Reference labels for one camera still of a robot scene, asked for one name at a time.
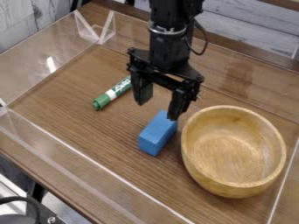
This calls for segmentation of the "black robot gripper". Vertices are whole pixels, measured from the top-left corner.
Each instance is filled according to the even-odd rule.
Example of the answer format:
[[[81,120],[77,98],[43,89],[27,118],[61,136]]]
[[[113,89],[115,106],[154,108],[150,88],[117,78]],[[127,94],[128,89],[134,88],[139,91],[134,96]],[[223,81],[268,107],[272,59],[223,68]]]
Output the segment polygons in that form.
[[[204,81],[200,73],[190,65],[192,49],[192,28],[176,34],[151,31],[150,49],[130,48],[127,70],[135,101],[143,106],[154,97],[154,84],[172,91],[167,118],[176,121],[195,101]]]

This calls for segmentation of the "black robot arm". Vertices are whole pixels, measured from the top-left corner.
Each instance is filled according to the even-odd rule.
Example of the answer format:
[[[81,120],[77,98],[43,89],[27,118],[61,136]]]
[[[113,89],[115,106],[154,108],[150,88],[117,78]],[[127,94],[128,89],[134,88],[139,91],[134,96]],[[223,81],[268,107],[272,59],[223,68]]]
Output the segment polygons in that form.
[[[198,100],[204,77],[192,68],[192,32],[204,0],[150,0],[150,49],[130,48],[127,70],[134,97],[146,104],[154,97],[154,85],[172,91],[167,118],[179,119]]]

